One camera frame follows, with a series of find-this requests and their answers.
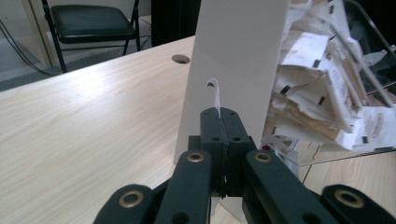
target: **wooden table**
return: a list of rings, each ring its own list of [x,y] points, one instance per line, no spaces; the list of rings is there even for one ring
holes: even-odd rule
[[[0,223],[92,223],[117,189],[173,173],[193,37],[0,93]],[[306,167],[396,216],[396,153]],[[239,223],[219,206],[212,223]]]

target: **chair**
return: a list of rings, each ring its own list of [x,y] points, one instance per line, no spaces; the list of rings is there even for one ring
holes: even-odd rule
[[[124,46],[122,55],[128,49],[129,41],[135,39],[140,50],[138,4],[134,1],[131,21],[114,7],[59,5],[49,7],[47,0],[41,0],[62,72],[67,72],[62,51],[75,49],[98,49]],[[122,46],[61,49],[64,44],[91,43],[125,40]]]

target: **chair seat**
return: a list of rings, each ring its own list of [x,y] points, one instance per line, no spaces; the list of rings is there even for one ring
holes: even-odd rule
[[[88,43],[134,39],[135,30],[114,7],[82,5],[51,8],[56,32],[62,43]]]

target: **pile of paper packets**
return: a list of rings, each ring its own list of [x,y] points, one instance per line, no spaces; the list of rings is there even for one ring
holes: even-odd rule
[[[302,143],[353,151],[396,147],[396,110],[370,106],[364,55],[350,37],[343,1],[292,4],[263,143],[299,164]]]

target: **chair frame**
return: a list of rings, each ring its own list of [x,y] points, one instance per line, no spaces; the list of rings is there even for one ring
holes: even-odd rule
[[[62,70],[63,73],[66,73],[67,69],[66,69],[66,65],[64,63],[64,56],[62,55],[62,51],[77,50],[77,49],[116,48],[116,47],[124,46],[122,55],[126,54],[126,50],[128,49],[128,44],[129,44],[129,41],[131,39],[126,39],[124,45],[61,49],[61,45],[59,44],[59,42],[61,42],[61,41],[59,40],[57,32],[56,32],[56,29],[55,29],[55,25],[56,24],[53,22],[53,19],[52,19],[52,16],[51,16],[51,12],[50,12],[50,6],[48,4],[48,1],[47,0],[41,0],[41,2],[42,2],[44,13],[45,13],[45,19],[47,20],[47,22],[49,24],[49,31],[50,31],[50,33],[52,35],[53,44],[54,44],[54,47],[55,47],[55,50],[56,50],[56,54],[57,54],[58,59],[59,59],[59,64],[61,66],[61,70]],[[138,6],[139,6],[139,0],[134,0],[134,9],[132,10],[132,16],[131,16],[130,23],[131,23],[132,26],[134,26],[134,29],[135,29],[136,49],[137,49],[137,51],[140,51],[141,47],[140,47],[139,9],[138,9]]]

